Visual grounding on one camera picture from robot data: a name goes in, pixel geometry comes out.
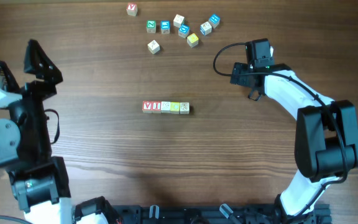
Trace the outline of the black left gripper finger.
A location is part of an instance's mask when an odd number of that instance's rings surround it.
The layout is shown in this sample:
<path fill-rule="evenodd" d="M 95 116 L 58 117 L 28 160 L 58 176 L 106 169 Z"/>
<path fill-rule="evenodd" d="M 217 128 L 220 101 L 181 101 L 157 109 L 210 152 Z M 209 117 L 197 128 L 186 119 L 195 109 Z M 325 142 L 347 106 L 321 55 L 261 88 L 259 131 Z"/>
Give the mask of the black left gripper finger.
<path fill-rule="evenodd" d="M 24 57 L 24 72 L 51 84 L 63 81 L 62 73 L 48 58 L 41 45 L 34 39 L 27 44 Z"/>
<path fill-rule="evenodd" d="M 2 89 L 9 93 L 19 93 L 20 87 L 6 62 L 0 60 L 0 76 L 2 76 Z"/>

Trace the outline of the yellow wooden block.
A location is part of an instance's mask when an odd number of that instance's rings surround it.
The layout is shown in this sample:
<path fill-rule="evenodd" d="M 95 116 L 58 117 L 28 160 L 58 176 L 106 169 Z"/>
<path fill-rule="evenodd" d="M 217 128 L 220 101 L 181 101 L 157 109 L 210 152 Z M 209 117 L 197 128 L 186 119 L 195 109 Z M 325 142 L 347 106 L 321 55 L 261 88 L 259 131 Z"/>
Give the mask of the yellow wooden block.
<path fill-rule="evenodd" d="M 199 38 L 195 33 L 189 35 L 186 39 L 187 39 L 188 45 L 191 48 L 196 47 L 198 45 L 198 43 L 199 43 Z"/>
<path fill-rule="evenodd" d="M 180 113 L 180 102 L 171 102 L 170 103 L 170 113 L 179 114 Z"/>

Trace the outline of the block with blue side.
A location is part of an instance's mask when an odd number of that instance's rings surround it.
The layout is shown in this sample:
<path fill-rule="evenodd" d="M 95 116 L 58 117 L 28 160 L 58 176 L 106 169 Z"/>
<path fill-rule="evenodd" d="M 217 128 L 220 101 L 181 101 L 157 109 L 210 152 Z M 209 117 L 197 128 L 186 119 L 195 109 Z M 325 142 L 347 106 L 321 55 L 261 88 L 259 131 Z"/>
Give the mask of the block with blue side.
<path fill-rule="evenodd" d="M 189 114 L 190 113 L 190 104 L 189 102 L 180 103 L 180 114 Z"/>

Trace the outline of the yellow wooden block front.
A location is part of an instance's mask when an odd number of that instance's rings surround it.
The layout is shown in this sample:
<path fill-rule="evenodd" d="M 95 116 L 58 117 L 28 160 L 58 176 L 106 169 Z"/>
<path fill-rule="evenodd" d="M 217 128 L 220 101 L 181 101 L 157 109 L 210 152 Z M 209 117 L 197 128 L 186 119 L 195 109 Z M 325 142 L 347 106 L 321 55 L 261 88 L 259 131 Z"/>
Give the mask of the yellow wooden block front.
<path fill-rule="evenodd" d="M 170 103 L 170 113 L 179 114 L 180 113 L 180 102 L 171 102 Z"/>

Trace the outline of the plain wooden block lowest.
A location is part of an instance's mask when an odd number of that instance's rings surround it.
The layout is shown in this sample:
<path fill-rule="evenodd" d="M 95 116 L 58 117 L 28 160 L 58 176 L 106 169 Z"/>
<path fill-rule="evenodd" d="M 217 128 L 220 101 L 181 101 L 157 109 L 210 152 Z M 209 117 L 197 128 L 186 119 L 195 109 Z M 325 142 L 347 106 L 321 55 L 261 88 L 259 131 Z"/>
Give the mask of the plain wooden block lowest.
<path fill-rule="evenodd" d="M 170 113 L 171 102 L 170 101 L 162 101 L 161 102 L 161 113 Z"/>

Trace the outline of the red I wooden block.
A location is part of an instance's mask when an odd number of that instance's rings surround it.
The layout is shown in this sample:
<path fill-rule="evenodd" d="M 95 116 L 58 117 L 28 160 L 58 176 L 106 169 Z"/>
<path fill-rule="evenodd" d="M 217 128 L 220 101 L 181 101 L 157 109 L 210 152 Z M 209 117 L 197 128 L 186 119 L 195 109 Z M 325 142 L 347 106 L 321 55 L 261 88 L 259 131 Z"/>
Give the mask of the red I wooden block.
<path fill-rule="evenodd" d="M 161 101 L 152 102 L 152 113 L 161 113 Z"/>

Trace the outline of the red A wooden block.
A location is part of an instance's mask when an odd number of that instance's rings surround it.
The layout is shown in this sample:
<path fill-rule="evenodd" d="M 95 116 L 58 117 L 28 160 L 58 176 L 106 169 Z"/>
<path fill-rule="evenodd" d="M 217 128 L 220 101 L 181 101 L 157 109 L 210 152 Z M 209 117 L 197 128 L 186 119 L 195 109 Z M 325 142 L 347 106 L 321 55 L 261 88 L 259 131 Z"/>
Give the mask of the red A wooden block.
<path fill-rule="evenodd" d="M 142 112 L 143 113 L 152 113 L 152 102 L 151 101 L 143 101 L 142 102 Z"/>

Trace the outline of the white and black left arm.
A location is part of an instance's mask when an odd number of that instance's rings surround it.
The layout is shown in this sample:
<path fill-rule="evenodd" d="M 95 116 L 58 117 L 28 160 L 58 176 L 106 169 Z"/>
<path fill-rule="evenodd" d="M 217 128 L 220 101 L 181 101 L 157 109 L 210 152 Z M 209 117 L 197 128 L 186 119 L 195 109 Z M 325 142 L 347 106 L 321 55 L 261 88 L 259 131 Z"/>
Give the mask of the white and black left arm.
<path fill-rule="evenodd" d="M 66 165 L 52 155 L 44 100 L 56 95 L 61 71 L 36 40 L 29 40 L 24 72 L 36 79 L 19 86 L 7 64 L 0 60 L 0 169 L 9 177 L 12 194 L 24 212 L 22 223 L 122 223 L 122 216 L 104 197 L 71 204 Z"/>

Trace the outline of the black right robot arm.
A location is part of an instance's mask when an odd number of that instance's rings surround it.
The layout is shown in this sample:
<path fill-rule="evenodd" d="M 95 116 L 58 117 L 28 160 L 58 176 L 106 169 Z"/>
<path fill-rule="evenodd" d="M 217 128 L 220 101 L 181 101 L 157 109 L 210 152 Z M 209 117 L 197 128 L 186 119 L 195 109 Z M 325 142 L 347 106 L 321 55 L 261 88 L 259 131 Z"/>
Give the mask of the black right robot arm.
<path fill-rule="evenodd" d="M 230 82 L 249 87 L 284 107 L 296 120 L 294 156 L 297 172 L 275 202 L 273 220 L 298 222 L 312 215 L 330 185 L 343 183 L 358 167 L 355 106 L 335 101 L 301 81 L 285 64 L 276 64 L 267 39 L 244 44 L 247 61 L 236 62 Z"/>

